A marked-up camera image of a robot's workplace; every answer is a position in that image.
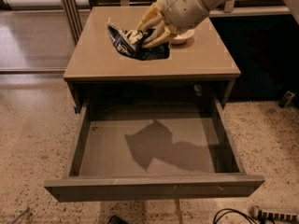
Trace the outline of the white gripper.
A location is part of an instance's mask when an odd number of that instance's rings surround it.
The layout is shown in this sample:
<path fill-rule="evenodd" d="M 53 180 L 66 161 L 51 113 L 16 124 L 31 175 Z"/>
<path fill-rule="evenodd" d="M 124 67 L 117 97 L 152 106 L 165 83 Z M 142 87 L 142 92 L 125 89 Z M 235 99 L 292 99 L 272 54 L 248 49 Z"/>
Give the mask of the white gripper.
<path fill-rule="evenodd" d="M 142 16 L 137 30 L 153 30 L 142 47 L 158 47 L 177 35 L 168 25 L 178 29 L 193 29 L 209 15 L 203 0 L 156 0 Z"/>

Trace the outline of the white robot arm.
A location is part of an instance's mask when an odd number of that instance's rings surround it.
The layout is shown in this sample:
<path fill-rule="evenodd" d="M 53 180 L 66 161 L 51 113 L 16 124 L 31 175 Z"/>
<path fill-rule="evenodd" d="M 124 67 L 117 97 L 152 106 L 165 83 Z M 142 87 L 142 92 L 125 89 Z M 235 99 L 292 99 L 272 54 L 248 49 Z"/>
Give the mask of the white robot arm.
<path fill-rule="evenodd" d="M 136 27 L 140 31 L 153 30 L 143 47 L 157 47 L 196 28 L 211 10 L 228 1 L 231 0 L 156 0 Z"/>

